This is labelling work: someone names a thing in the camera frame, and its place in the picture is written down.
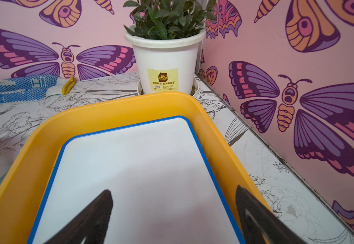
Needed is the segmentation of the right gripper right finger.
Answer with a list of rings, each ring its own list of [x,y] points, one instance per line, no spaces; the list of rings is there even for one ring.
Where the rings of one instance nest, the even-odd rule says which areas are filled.
[[[305,244],[247,189],[237,186],[236,207],[247,244]]]

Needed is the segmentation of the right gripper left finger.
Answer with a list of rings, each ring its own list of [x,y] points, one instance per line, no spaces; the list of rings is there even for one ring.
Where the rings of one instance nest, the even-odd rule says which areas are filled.
[[[104,190],[47,243],[103,244],[113,205],[111,191]]]

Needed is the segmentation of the blue-framed whiteboard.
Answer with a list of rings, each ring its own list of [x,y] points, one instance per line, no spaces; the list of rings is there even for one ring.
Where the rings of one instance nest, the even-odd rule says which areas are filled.
[[[43,244],[108,190],[107,244],[242,244],[209,157],[182,116],[87,133],[57,156],[31,233]]]

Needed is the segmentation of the yellow plastic storage box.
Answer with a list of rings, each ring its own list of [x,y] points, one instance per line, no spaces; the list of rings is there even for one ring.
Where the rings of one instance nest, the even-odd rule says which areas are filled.
[[[0,244],[24,244],[61,147],[74,136],[169,117],[187,118],[209,160],[231,212],[242,186],[266,204],[251,177],[201,104],[181,92],[140,95],[68,109],[43,122],[28,138],[0,185]]]

